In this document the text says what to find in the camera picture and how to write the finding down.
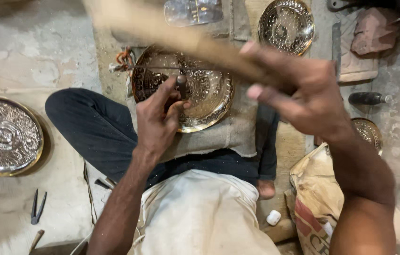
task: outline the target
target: cable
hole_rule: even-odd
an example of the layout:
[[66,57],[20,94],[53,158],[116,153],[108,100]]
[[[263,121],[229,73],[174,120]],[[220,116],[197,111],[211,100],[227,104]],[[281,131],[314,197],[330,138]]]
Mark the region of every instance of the cable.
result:
[[73,255],[74,252],[76,252],[77,249],[85,242],[85,240],[87,240],[90,237],[91,233],[93,233],[93,230],[91,230],[91,232],[77,245],[77,247],[74,248],[74,250],[69,255]]

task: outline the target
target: embossed metal plate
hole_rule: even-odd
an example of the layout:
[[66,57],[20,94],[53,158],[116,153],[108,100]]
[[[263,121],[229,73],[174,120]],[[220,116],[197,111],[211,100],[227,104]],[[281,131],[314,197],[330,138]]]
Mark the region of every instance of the embossed metal plate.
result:
[[261,15],[258,36],[291,55],[302,55],[313,38],[315,25],[310,9],[300,0],[275,0]]
[[[138,66],[205,68],[207,63],[195,60],[181,52],[172,52],[156,46],[148,47],[137,60]],[[187,76],[188,98],[192,106],[180,116],[179,132],[203,130],[222,118],[230,108],[234,95],[231,76],[210,70],[178,70],[135,68],[132,74],[132,92],[136,102],[149,98],[170,75]]]
[[11,176],[31,167],[43,148],[41,126],[20,104],[0,98],[0,176]]
[[379,128],[373,122],[365,118],[351,119],[351,123],[353,123],[360,136],[372,144],[378,151],[378,154],[381,155],[383,153],[383,141]]

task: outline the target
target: knee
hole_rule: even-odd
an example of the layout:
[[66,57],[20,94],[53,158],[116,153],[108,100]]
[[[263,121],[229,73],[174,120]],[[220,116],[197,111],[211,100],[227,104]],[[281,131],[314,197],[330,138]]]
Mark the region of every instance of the knee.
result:
[[65,109],[78,107],[82,98],[85,98],[86,89],[62,89],[54,92],[47,98],[45,104],[46,114],[49,119],[53,120],[57,115],[64,112]]

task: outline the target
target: dark blue jeans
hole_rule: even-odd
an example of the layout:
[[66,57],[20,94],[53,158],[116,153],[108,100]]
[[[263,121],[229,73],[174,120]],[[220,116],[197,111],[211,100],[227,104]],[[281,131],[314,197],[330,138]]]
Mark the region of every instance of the dark blue jeans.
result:
[[[46,102],[46,113],[55,127],[85,160],[118,182],[126,173],[137,145],[129,109],[86,89],[64,89]],[[276,177],[276,131],[279,115],[271,108],[258,107],[257,155],[239,156],[230,149],[208,154],[187,155],[158,164],[146,188],[190,169],[233,175],[256,185]]]

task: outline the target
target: metal rod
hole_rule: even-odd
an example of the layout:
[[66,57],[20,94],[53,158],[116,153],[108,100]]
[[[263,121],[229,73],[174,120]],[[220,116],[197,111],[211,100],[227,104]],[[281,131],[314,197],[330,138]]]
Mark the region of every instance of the metal rod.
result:
[[109,179],[108,177],[106,178],[106,182],[108,182],[110,184],[110,186],[112,186],[113,188],[116,187],[116,183],[114,181],[112,181],[111,179]]
[[130,65],[128,69],[143,68],[143,69],[178,69],[178,70],[195,70],[195,71],[207,71],[217,70],[215,67],[210,68],[198,68],[198,67],[170,67],[170,66],[146,66],[146,65]]
[[31,244],[31,247],[30,247],[30,252],[31,251],[33,251],[34,250],[34,248],[36,247],[36,245],[38,244],[38,242],[39,242],[39,240],[41,239],[41,237],[44,235],[44,230],[39,230],[37,233],[36,233],[36,236],[35,236],[35,238],[34,238],[34,240],[33,240],[33,243]]
[[94,184],[99,185],[99,186],[103,187],[106,190],[112,191],[112,188],[107,186],[107,184],[103,183],[100,179],[95,180]]

